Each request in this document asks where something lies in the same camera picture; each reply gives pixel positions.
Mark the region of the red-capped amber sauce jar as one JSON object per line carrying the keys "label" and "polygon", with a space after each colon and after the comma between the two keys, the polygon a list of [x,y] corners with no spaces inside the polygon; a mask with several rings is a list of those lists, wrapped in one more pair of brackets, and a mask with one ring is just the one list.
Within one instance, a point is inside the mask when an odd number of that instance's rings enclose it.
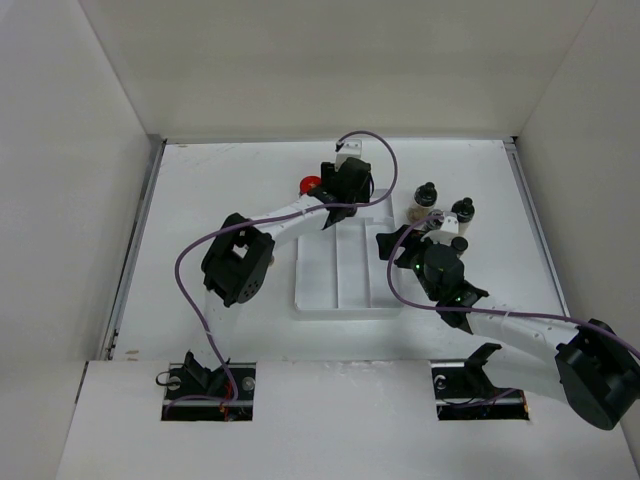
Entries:
{"label": "red-capped amber sauce jar", "polygon": [[299,195],[306,195],[314,188],[322,184],[322,179],[319,176],[309,175],[304,177],[299,182]]}

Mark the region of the silver-capped spice bottle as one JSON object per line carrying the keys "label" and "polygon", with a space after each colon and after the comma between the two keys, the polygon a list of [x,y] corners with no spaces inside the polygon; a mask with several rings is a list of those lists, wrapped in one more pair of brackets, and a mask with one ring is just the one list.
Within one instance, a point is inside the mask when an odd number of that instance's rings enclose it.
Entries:
{"label": "silver-capped spice bottle", "polygon": [[437,231],[441,229],[445,215],[442,210],[433,209],[427,215],[423,230],[425,232]]}

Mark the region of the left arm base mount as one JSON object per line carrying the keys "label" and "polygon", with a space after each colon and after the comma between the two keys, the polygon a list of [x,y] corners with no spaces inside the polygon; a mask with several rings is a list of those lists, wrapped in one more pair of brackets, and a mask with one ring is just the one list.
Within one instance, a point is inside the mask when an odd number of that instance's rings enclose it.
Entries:
{"label": "left arm base mount", "polygon": [[188,352],[155,379],[163,389],[165,422],[247,422],[253,419],[257,365],[227,363],[235,383],[222,367],[211,370]]}

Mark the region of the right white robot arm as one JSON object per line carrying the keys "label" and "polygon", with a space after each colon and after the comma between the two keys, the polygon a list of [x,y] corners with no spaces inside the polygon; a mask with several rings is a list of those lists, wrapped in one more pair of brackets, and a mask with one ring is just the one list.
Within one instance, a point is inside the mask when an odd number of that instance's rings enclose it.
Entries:
{"label": "right white robot arm", "polygon": [[496,387],[567,404],[590,425],[613,429],[639,399],[639,353],[604,322],[520,312],[465,278],[467,240],[454,231],[404,225],[376,236],[389,269],[409,270],[427,309],[449,327],[487,339],[467,359],[464,384],[483,396]]}

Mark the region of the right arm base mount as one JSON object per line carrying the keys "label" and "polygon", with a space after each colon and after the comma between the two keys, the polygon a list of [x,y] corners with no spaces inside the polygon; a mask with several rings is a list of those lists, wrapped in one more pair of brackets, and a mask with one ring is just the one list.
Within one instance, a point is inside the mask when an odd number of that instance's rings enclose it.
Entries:
{"label": "right arm base mount", "polygon": [[465,359],[431,363],[440,421],[529,420],[521,390],[495,387],[483,368],[499,344],[485,343]]}

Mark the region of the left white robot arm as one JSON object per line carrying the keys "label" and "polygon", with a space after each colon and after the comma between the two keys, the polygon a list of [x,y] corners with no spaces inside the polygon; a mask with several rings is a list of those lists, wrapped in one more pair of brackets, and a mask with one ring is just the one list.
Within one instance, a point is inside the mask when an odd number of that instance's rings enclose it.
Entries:
{"label": "left white robot arm", "polygon": [[274,251],[305,234],[326,230],[357,213],[357,205],[371,199],[371,165],[355,157],[342,164],[321,164],[320,184],[295,202],[259,218],[259,225],[238,213],[224,227],[239,230],[217,236],[201,263],[205,313],[221,358],[229,361],[240,306],[264,284]]}

